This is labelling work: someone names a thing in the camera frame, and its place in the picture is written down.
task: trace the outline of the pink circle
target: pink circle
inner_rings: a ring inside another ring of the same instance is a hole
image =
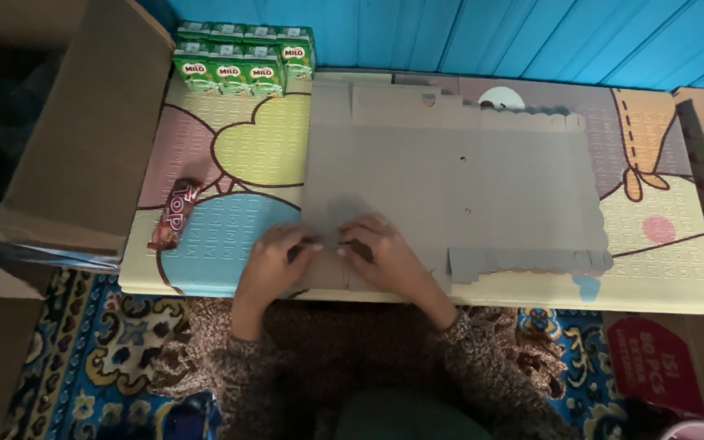
[[[650,241],[658,244],[675,240],[675,226],[662,215],[651,215],[643,221],[643,232]]]

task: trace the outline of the chocolate wafer wrapper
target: chocolate wafer wrapper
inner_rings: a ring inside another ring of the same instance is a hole
[[[189,214],[195,206],[201,188],[202,181],[198,178],[180,178],[175,181],[159,223],[151,235],[149,249],[169,251],[178,247],[178,241],[186,223],[189,222]]]

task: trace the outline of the blue rug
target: blue rug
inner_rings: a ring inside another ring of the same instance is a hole
[[[177,401],[149,394],[156,356],[185,299],[124,295],[115,275],[57,273],[48,289],[7,439],[213,439],[220,415],[210,393]],[[622,438],[627,415],[612,379],[599,312],[525,308],[519,325],[564,348],[566,395],[551,404],[585,438]],[[170,433],[180,433],[173,437]]]

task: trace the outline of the blue wooden wall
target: blue wooden wall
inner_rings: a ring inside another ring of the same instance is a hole
[[[321,66],[704,87],[704,0],[171,0],[189,20],[312,26]]]

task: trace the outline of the green drink carton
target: green drink carton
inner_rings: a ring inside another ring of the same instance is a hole
[[[213,27],[213,23],[210,21],[203,23],[200,21],[183,20],[178,24],[178,35],[181,38],[191,40],[204,39],[208,38],[208,35],[210,35],[211,27]]]
[[[278,46],[248,45],[243,55],[252,95],[283,96],[286,75]]]
[[[248,96],[252,94],[243,63],[246,49],[239,44],[213,45],[209,60],[213,65],[213,77],[222,95]]]
[[[287,77],[313,78],[317,61],[314,51],[314,32],[311,28],[277,27],[276,40],[282,51],[282,63]]]
[[[276,28],[273,26],[247,26],[243,42],[254,45],[276,43]]]
[[[209,47],[205,40],[182,40],[173,52],[173,63],[192,92],[219,93],[213,67],[208,62]]]
[[[212,42],[240,43],[245,31],[245,24],[214,23],[208,39]]]

